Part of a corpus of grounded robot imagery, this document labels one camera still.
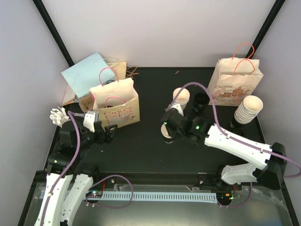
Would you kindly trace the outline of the black sleeved paper cup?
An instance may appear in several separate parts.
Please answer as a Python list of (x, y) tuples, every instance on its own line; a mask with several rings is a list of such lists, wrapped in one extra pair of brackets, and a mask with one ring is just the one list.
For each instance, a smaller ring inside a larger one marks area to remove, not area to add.
[(167, 131), (167, 128), (166, 128), (165, 124), (163, 124), (163, 125), (161, 126), (161, 134), (162, 134), (162, 136), (163, 136), (164, 142), (167, 143), (167, 144), (171, 144), (171, 143), (173, 143), (173, 141), (175, 140), (174, 137), (171, 137), (171, 136), (169, 135), (169, 133), (168, 133), (168, 131)]

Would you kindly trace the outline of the small stack paper cups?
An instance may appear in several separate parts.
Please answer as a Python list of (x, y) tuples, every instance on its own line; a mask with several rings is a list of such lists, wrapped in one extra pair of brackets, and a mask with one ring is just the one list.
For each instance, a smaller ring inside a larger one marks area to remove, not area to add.
[(175, 104), (180, 104), (181, 108), (184, 110), (187, 103), (190, 99), (190, 92), (187, 89), (183, 89), (180, 94), (177, 96), (178, 92), (181, 90), (181, 88), (176, 88), (173, 92), (173, 99)]

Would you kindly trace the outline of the cream paper bag pink sides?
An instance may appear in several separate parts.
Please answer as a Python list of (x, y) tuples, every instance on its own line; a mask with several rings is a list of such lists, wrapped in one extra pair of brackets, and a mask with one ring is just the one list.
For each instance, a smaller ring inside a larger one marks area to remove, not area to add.
[(139, 96), (132, 78), (125, 78), (92, 87), (93, 110), (99, 113), (103, 126), (116, 124), (119, 128), (140, 121)]

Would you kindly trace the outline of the black lid stack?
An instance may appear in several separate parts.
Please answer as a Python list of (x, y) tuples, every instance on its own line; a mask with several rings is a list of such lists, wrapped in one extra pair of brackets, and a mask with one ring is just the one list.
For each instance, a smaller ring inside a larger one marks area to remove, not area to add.
[(201, 112), (210, 102), (210, 98), (206, 93), (195, 94), (193, 100), (193, 110), (197, 113)]

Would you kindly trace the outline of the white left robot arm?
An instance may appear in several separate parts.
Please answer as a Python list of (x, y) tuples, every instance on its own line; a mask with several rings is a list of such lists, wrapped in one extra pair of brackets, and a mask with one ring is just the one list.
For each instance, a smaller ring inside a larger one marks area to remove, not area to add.
[(113, 140), (117, 125), (101, 126), (94, 123), (91, 132), (82, 123), (63, 124), (59, 139), (48, 157), (46, 189), (37, 226), (70, 226), (88, 189), (101, 182), (99, 168), (81, 163), (80, 151), (87, 153), (93, 144), (108, 144)]

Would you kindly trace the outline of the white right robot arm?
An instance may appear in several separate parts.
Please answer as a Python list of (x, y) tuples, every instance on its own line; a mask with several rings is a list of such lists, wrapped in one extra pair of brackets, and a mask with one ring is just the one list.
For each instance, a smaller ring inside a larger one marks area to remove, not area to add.
[(287, 165), (282, 144), (255, 142), (220, 129), (217, 124), (202, 117), (191, 120), (175, 109), (166, 112), (161, 121), (171, 138), (181, 137), (193, 144), (217, 148), (246, 161), (241, 165), (226, 165), (214, 177), (216, 188), (224, 190), (229, 185), (252, 182), (272, 190), (281, 188)]

